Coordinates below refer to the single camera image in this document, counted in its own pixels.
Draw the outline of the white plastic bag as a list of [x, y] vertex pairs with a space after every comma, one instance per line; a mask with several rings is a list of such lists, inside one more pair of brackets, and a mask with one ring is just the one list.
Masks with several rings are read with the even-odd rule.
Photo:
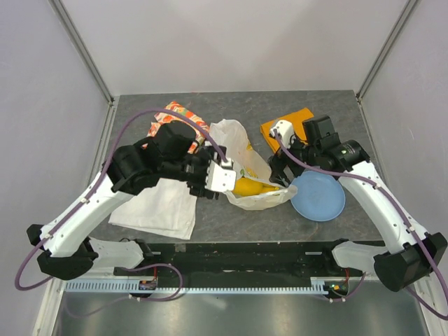
[[234, 161], [237, 182], [248, 181], [253, 192], [240, 195], [226, 192], [228, 201], [247, 211], [260, 211], [276, 207], [297, 195], [293, 185], [284, 187], [270, 181], [272, 170], [267, 162], [252, 148], [243, 125], [236, 120], [212, 123], [209, 134], [217, 144], [226, 147], [226, 156]]

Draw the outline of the large yellow banana bunch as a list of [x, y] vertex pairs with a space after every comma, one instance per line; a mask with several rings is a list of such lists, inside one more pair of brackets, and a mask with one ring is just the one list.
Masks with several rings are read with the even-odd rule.
[[235, 183], [233, 194], [241, 197], [260, 195], [279, 190], [279, 187], [241, 177]]

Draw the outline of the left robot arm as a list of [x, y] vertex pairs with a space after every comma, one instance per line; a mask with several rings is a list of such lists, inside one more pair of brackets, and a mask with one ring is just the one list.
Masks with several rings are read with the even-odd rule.
[[53, 223], [30, 225], [30, 243], [42, 250], [37, 258], [42, 273], [72, 280], [99, 269], [151, 272], [154, 259], [143, 240], [102, 241], [90, 233], [118, 207], [162, 179], [186, 183], [194, 196], [216, 198], [219, 191], [211, 174], [231, 164], [222, 146], [201, 146], [190, 153], [195, 135], [184, 122], [172, 122], [155, 136], [118, 147], [92, 184]]

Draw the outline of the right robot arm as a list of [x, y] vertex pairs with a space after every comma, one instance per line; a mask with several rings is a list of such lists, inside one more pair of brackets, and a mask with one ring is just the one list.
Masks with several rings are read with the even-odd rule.
[[328, 116], [303, 122], [301, 141], [287, 120], [276, 120], [269, 136], [279, 144], [269, 159], [272, 178], [287, 183], [284, 170], [294, 176], [318, 172], [332, 176], [348, 190], [374, 223], [383, 246], [337, 240], [320, 259], [331, 276], [344, 268], [373, 273], [390, 291], [398, 292], [434, 272], [446, 249], [441, 233], [431, 234], [414, 220], [380, 178], [363, 147], [354, 140], [342, 142]]

